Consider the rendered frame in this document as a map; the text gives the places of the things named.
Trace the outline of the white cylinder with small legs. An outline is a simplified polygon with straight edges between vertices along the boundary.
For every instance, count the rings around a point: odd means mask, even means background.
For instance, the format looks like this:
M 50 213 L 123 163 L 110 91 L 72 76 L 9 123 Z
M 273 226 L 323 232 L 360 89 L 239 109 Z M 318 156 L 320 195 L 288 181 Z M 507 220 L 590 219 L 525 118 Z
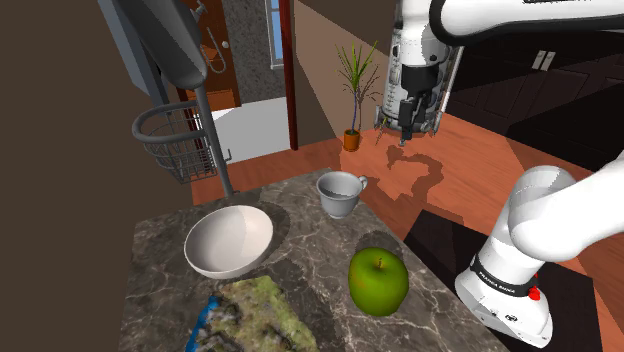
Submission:
M 407 91 L 401 87 L 402 65 L 436 66 L 437 83 L 432 89 L 425 122 L 413 125 L 413 134 L 428 132 L 435 134 L 448 105 L 463 51 L 462 46 L 454 47 L 440 42 L 430 30 L 425 30 L 419 40 L 404 40 L 402 31 L 395 28 L 392 35 L 383 103 L 376 108 L 374 126 L 394 129 L 401 133 L 399 106 L 400 101 L 407 97 Z

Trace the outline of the dark red door frame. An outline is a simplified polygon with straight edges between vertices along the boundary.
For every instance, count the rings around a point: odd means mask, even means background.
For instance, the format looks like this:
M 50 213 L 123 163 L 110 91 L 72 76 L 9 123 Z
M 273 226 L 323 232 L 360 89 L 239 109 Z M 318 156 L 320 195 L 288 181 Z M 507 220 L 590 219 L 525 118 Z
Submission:
M 288 130 L 290 148 L 294 151 L 299 149 L 298 129 L 296 117 L 296 98 L 293 68 L 293 46 L 290 0 L 279 0 L 280 30 L 283 49 L 283 70 L 285 78 L 285 92 L 288 114 Z

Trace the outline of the white bowl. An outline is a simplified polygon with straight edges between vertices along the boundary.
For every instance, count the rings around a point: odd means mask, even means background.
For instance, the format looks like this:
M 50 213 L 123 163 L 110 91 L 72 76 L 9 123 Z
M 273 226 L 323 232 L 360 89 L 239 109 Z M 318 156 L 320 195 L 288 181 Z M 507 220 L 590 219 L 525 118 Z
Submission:
M 184 256 L 198 273 L 231 279 L 257 268 L 268 256 L 273 223 L 262 210 L 235 205 L 199 220 L 184 243 Z

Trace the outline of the green plant in orange pot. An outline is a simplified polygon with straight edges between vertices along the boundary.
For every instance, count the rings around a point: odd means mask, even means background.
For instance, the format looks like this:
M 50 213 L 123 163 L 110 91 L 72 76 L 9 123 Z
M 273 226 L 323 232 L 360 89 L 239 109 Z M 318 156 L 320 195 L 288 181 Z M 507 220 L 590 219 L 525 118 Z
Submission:
M 349 51 L 343 46 L 335 46 L 341 64 L 336 72 L 346 80 L 343 86 L 353 98 L 353 117 L 343 136 L 343 149 L 348 152 L 354 152 L 360 146 L 361 131 L 356 126 L 358 111 L 361 109 L 367 90 L 376 79 L 374 74 L 376 68 L 373 69 L 374 73 L 366 82 L 363 82 L 363 76 L 367 69 L 373 66 L 373 53 L 376 46 L 377 41 L 374 42 L 367 55 L 363 55 L 362 46 L 356 48 L 355 43 L 351 44 Z

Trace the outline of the dark robot stand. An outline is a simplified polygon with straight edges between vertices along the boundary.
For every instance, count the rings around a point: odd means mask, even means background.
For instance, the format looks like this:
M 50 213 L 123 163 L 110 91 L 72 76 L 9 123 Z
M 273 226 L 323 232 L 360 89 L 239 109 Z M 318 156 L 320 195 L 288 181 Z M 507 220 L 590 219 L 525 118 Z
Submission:
M 421 211 L 404 243 L 450 290 L 487 236 L 426 210 Z M 551 342 L 539 349 L 495 331 L 510 352 L 603 352 L 591 278 L 546 263 L 538 271 L 539 288 L 553 320 Z

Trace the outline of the green apple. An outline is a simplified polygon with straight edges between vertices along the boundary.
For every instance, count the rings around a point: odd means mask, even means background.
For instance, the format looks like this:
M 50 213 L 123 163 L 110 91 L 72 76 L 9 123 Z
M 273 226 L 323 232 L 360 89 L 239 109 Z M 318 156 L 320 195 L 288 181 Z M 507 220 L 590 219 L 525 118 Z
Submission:
M 349 292 L 354 304 L 371 316 L 395 313 L 407 296 L 409 274 L 403 261 L 379 247 L 357 251 L 348 270 Z

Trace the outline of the window with blue pane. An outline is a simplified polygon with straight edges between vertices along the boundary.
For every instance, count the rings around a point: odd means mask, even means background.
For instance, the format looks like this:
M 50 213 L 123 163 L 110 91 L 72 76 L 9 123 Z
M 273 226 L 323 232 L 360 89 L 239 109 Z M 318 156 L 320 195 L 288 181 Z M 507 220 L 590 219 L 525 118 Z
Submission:
M 283 66 L 283 47 L 281 39 L 281 21 L 279 0 L 264 0 L 267 31 L 270 44 L 270 61 L 273 70 Z

